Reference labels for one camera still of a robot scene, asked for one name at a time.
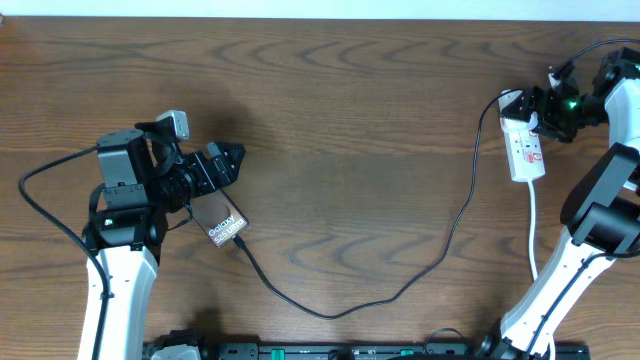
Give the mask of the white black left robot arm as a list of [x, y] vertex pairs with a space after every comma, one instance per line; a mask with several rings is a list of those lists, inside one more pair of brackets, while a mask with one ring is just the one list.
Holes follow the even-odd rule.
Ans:
[[218, 248], [242, 232], [248, 221], [224, 189], [246, 150], [212, 142], [183, 154], [172, 132], [128, 129], [101, 137], [97, 153], [104, 182], [90, 196], [83, 231], [91, 257], [78, 356], [139, 359], [168, 214], [187, 210]]

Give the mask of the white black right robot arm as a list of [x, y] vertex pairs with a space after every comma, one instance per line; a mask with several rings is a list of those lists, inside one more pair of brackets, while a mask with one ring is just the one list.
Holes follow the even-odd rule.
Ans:
[[518, 304], [475, 350], [479, 359], [553, 359], [554, 333], [585, 290], [617, 260], [639, 255], [639, 53], [631, 40], [602, 60], [589, 93], [572, 73], [574, 57], [554, 67], [550, 86], [503, 91], [497, 98], [513, 180], [538, 178], [542, 137], [569, 144], [579, 130], [607, 125], [608, 149], [577, 183], [561, 213], [550, 259]]

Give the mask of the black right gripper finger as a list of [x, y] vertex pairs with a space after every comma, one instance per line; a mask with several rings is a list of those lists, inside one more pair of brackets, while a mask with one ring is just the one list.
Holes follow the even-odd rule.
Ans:
[[563, 129], [557, 129], [546, 125], [538, 125], [533, 132], [539, 136], [555, 140], [560, 143], [569, 144], [573, 142], [573, 135]]
[[522, 90], [522, 94], [506, 108], [507, 113], [523, 119], [525, 115], [530, 115], [533, 111], [536, 111], [539, 124], [540, 106], [544, 100], [544, 91], [539, 87], [516, 90]]

